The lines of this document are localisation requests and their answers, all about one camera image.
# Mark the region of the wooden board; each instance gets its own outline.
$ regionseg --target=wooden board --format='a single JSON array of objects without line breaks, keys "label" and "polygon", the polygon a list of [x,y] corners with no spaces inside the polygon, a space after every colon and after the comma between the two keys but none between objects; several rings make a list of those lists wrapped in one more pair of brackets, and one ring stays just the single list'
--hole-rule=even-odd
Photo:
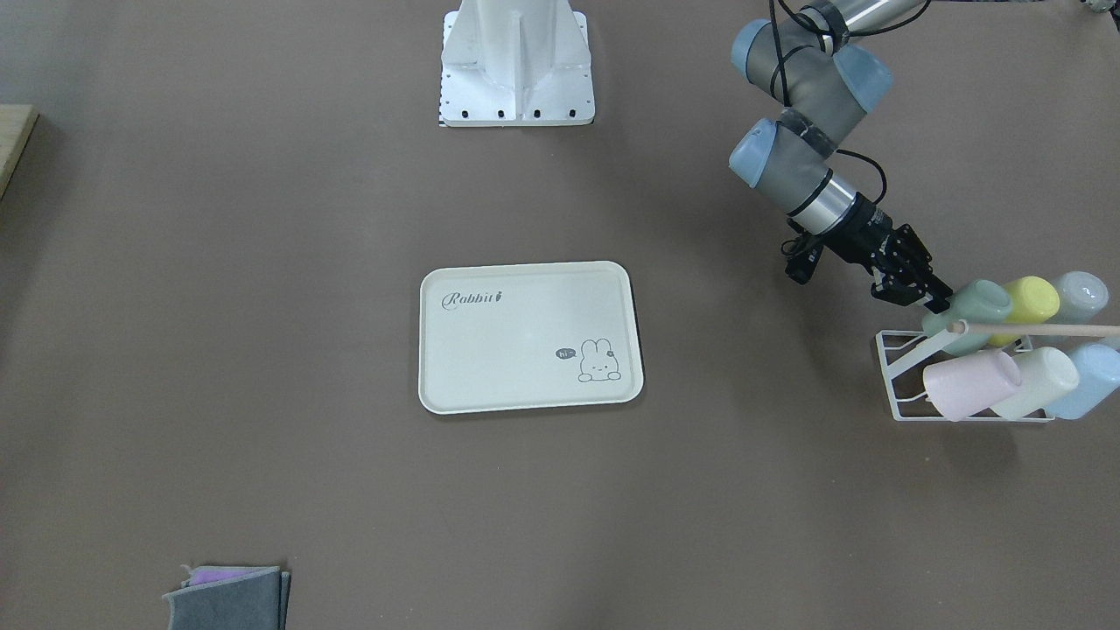
[{"label": "wooden board", "polygon": [[0,105],[0,197],[38,118],[31,105]]}]

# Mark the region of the pink cup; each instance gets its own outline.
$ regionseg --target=pink cup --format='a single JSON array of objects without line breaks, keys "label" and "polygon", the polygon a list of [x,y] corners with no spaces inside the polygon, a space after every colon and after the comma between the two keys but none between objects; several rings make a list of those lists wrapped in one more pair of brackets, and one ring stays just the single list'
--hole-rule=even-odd
[{"label": "pink cup", "polygon": [[984,350],[934,363],[922,372],[925,393],[948,420],[963,420],[1007,400],[1023,387],[1023,374],[1000,350]]}]

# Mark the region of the folded cloth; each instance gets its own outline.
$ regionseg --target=folded cloth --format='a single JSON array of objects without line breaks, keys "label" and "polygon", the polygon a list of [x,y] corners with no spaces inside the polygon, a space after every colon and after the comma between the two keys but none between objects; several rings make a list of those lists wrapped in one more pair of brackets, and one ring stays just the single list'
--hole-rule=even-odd
[{"label": "folded cloth", "polygon": [[168,630],[283,630],[291,576],[278,566],[200,566],[164,595]]}]

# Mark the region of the table surface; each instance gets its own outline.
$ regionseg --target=table surface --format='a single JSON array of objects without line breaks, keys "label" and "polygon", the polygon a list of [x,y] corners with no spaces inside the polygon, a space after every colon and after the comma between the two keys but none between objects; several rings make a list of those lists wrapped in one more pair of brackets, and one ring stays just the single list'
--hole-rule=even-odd
[{"label": "table surface", "polygon": [[[292,629],[1120,627],[1120,401],[898,426],[870,340],[921,308],[783,276],[727,168],[780,111],[727,61],[764,3],[577,3],[598,118],[520,130],[436,124],[455,8],[0,4],[0,102],[43,112],[0,203],[0,624],[161,628],[222,563],[288,567]],[[896,82],[846,146],[944,279],[1120,287],[1110,19],[939,2],[864,44]],[[426,274],[600,259],[637,400],[420,406]]]}]

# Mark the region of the blue joint cap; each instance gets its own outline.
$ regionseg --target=blue joint cap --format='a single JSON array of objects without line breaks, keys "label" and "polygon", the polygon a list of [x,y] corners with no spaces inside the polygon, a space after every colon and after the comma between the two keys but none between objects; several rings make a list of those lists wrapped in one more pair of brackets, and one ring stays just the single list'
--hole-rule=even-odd
[{"label": "blue joint cap", "polygon": [[832,61],[848,91],[867,113],[879,104],[895,81],[890,70],[878,57],[859,46],[844,46],[832,56]]},{"label": "blue joint cap", "polygon": [[748,24],[743,27],[731,44],[731,65],[748,82],[750,77],[747,76],[747,56],[750,55],[750,45],[755,43],[755,37],[758,37],[758,31],[766,28],[767,25],[769,25],[769,20],[755,20]]},{"label": "blue joint cap", "polygon": [[744,136],[739,146],[731,151],[728,166],[736,175],[754,188],[763,178],[763,170],[774,150],[774,139],[777,137],[777,126],[769,119],[762,119]]}]

